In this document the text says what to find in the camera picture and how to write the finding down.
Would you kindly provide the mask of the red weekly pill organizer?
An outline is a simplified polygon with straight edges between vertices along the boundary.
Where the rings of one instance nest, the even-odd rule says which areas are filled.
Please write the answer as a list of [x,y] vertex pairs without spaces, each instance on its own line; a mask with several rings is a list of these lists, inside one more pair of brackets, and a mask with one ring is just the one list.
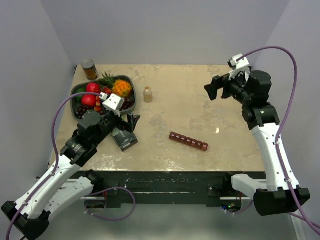
[[181,135],[181,134],[173,132],[173,131],[169,134],[169,139],[172,141],[184,144],[186,146],[201,150],[203,152],[206,152],[209,147],[209,145],[206,142],[196,140],[194,138],[191,138],[191,137],[188,137],[185,135]]

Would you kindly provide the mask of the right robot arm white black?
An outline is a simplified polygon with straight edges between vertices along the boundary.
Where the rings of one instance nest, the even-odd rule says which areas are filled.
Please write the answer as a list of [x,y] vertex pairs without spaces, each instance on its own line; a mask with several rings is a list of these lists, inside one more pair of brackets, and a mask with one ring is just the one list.
[[261,216],[293,213],[311,197],[309,189],[302,188],[296,179],[282,139],[277,136],[280,120],[276,108],[268,102],[271,86],[271,76],[259,70],[248,77],[240,72],[233,79],[229,74],[217,75],[204,86],[211,100],[222,89],[222,99],[232,97],[242,105],[242,117],[259,146],[266,183],[239,173],[225,181],[222,189],[230,197],[238,192],[245,194]]

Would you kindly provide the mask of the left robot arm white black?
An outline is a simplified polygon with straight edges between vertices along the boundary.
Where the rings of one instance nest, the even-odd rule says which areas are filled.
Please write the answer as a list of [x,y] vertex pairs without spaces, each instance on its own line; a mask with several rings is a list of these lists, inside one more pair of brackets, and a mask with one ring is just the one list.
[[50,220],[78,198],[99,196],[104,190],[102,179],[93,173],[80,177],[74,186],[61,192],[65,182],[77,173],[96,153],[98,145],[116,128],[132,133],[140,115],[127,114],[127,121],[113,111],[101,116],[89,111],[74,131],[47,172],[16,201],[1,207],[10,220],[9,228],[16,227],[24,238],[36,240],[49,227]]

